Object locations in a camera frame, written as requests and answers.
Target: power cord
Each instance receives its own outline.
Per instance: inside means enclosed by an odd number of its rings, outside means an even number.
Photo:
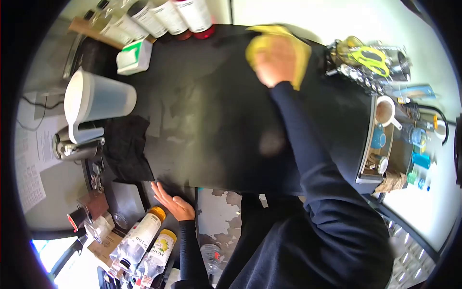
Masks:
[[[47,106],[47,102],[46,102],[46,101],[45,101],[45,104],[43,105],[43,104],[41,104],[41,103],[31,102],[31,101],[30,101],[27,97],[25,97],[25,96],[23,96],[22,98],[23,98],[25,101],[27,101],[30,105],[40,106],[40,107],[43,107],[44,109],[47,109],[47,110],[52,110],[52,109],[54,109],[55,107],[57,107],[58,105],[64,103],[64,101],[62,100],[62,101],[57,102],[57,103],[56,103],[55,105],[53,105],[53,106]]]
[[[33,128],[33,129],[24,126],[22,123],[19,122],[18,119],[16,119],[16,122],[19,124],[20,127],[22,127],[22,128],[25,129],[25,130],[32,131],[32,132],[37,131],[37,129],[38,129],[38,128],[40,127],[40,125],[42,124],[43,118],[45,117],[45,112],[47,111],[47,109],[51,109],[51,108],[48,108],[48,107],[47,107],[48,96],[45,97],[45,104],[44,104],[44,105],[43,105],[43,104],[35,104],[35,103],[33,103],[33,102],[30,102],[30,101],[29,101],[26,97],[24,97],[24,96],[23,96],[23,98],[24,98],[28,103],[30,103],[30,104],[32,104],[32,105],[37,105],[37,106],[43,107],[43,108],[44,108],[44,110],[43,110],[43,115],[42,115],[42,118],[40,119],[40,122],[38,123],[37,127]]]

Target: hand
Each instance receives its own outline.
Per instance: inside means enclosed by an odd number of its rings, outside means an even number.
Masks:
[[[277,35],[269,37],[269,47],[255,56],[255,72],[261,83],[273,88],[282,81],[293,80],[296,59],[291,39]]]
[[[178,221],[194,220],[196,212],[194,208],[179,196],[171,197],[167,194],[160,182],[151,182],[154,198],[169,210]]]

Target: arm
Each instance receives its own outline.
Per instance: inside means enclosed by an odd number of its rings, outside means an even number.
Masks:
[[[196,238],[196,223],[194,220],[181,221],[180,229],[181,280],[196,280],[201,284],[208,285],[207,271]]]
[[[286,67],[294,65],[295,56],[287,52],[281,55],[273,47],[271,52],[273,57],[262,55],[257,59],[256,72],[271,88],[271,97],[282,114],[306,196],[304,206],[318,236],[313,242],[319,245],[324,262],[337,274],[346,280],[369,275],[373,283],[376,274],[386,275],[391,270],[388,231],[379,214],[342,177],[314,124],[301,110],[298,92],[289,82],[294,66]],[[375,273],[361,273],[369,270]]]
[[[167,194],[160,182],[151,182],[151,187],[156,200],[163,204],[180,222],[181,281],[175,282],[172,288],[211,288],[196,238],[194,208],[179,196],[171,197]]]

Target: white cup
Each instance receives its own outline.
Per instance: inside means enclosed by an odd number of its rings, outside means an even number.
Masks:
[[[381,123],[383,127],[389,126],[391,123],[401,130],[402,126],[395,118],[395,103],[386,95],[377,98],[375,124]]]

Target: black long sleeve shirt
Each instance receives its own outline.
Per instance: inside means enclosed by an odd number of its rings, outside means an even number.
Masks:
[[[385,288],[393,267],[388,230],[339,173],[297,96],[288,81],[271,89],[300,171],[305,212],[267,210],[252,230],[246,225],[217,288]],[[174,288],[209,288],[195,223],[180,226],[182,280]]]

